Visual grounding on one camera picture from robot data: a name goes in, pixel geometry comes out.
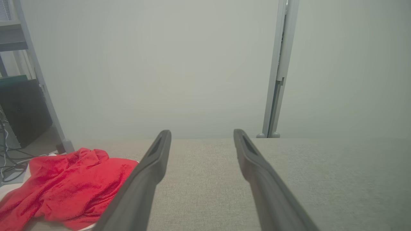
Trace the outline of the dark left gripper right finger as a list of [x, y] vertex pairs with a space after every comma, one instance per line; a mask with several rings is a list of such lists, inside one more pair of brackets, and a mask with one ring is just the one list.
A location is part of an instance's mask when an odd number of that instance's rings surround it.
[[245, 131], [234, 130], [233, 139], [240, 170], [251, 187], [261, 231], [319, 231]]

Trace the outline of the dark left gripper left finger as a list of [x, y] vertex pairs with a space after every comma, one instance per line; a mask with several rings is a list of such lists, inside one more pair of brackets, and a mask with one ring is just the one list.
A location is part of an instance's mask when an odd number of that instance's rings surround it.
[[147, 231], [155, 190], [166, 173], [170, 146], [171, 131], [161, 131], [93, 231]]

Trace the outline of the red white basketball shorts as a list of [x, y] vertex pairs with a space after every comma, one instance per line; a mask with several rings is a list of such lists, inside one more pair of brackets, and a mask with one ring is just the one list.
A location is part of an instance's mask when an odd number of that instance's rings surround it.
[[23, 231], [35, 218], [91, 229], [138, 164], [87, 148], [36, 157], [25, 182], [0, 187], [0, 231]]

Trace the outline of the grey fabric sofa seat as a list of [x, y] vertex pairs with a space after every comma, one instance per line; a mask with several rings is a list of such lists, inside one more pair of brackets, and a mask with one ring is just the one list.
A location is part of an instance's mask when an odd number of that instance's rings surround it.
[[[411, 141], [253, 139], [320, 231], [411, 231]], [[173, 139], [149, 231], [260, 231], [229, 139]]]

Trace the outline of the black computer case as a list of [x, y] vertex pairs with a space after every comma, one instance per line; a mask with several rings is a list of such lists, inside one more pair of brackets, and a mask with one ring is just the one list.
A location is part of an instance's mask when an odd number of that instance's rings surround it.
[[38, 80], [0, 86], [2, 109], [9, 148], [26, 148], [53, 124]]

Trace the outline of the grey metal shelf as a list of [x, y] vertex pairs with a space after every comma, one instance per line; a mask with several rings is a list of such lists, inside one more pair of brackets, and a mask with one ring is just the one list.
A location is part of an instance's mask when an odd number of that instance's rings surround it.
[[0, 52], [27, 49], [27, 41], [20, 22], [0, 21]]

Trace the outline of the grey partition joint post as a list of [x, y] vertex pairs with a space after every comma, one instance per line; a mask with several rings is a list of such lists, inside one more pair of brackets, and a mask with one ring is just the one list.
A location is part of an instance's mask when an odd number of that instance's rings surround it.
[[279, 0], [276, 16], [266, 108], [262, 132], [257, 138], [279, 138], [277, 131], [284, 88], [289, 71], [300, 0]]

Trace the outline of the grey metal frame leg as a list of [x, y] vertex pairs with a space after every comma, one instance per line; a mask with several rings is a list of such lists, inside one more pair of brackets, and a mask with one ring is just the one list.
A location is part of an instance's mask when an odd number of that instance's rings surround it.
[[43, 72], [42, 72], [41, 67], [40, 67], [40, 63], [39, 63], [39, 60], [38, 60], [38, 57], [37, 57], [37, 54], [36, 54], [36, 51], [35, 51], [35, 47], [34, 47], [34, 44], [33, 44], [32, 38], [31, 38], [31, 34], [29, 32], [27, 20], [24, 16], [24, 13], [23, 13], [22, 0], [13, 0], [13, 4], [14, 4], [14, 9], [17, 13], [17, 17], [19, 19], [20, 25], [22, 27], [22, 32], [24, 34], [25, 41], [26, 41], [27, 46], [28, 46], [28, 51], [29, 51], [29, 53], [31, 54], [31, 57], [32, 57], [36, 77], [37, 77], [37, 80], [40, 84], [40, 88], [43, 92], [43, 95], [45, 97], [45, 102], [46, 102], [47, 109], [49, 111], [50, 117], [53, 121], [53, 125], [56, 127], [56, 130], [57, 130], [58, 135], [60, 137], [61, 144], [63, 145], [63, 148], [66, 151], [66, 153], [68, 154], [68, 153], [74, 152], [75, 148], [74, 148], [71, 140], [69, 140], [65, 137], [63, 129], [62, 129], [61, 124], [60, 124], [60, 121], [59, 121], [58, 116], [56, 114], [56, 110], [55, 110], [55, 108], [53, 106], [53, 103], [52, 103], [52, 100], [50, 98], [50, 93], [49, 93], [48, 88], [47, 88], [47, 83], [44, 79], [44, 75], [43, 75]]

